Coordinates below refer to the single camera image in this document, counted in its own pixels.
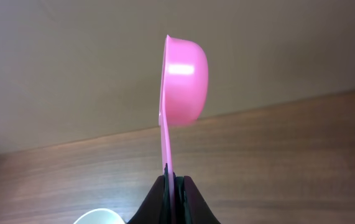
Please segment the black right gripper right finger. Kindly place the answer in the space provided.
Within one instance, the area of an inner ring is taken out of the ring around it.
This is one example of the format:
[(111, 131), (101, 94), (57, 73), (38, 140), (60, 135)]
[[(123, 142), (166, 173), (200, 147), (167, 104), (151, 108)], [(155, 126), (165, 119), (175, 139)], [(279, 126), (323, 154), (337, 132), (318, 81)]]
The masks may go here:
[(178, 224), (220, 224), (190, 176), (175, 178), (175, 212)]

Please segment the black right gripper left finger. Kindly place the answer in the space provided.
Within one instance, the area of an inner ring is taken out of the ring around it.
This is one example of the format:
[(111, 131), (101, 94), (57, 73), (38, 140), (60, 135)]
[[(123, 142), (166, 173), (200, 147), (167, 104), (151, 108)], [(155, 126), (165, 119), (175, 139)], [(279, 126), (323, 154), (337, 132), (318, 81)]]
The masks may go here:
[(158, 176), (149, 193), (127, 224), (168, 224), (168, 169)]

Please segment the pink plastic measuring scoop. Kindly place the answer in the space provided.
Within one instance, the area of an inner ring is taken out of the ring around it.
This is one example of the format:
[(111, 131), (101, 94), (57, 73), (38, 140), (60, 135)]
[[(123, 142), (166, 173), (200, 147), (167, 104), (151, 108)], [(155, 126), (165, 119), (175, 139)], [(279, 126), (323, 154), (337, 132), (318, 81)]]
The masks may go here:
[(175, 191), (169, 126), (187, 126), (200, 116), (208, 90), (208, 61), (189, 40), (166, 36), (160, 87), (159, 126), (162, 164), (168, 181), (170, 222), (175, 223)]

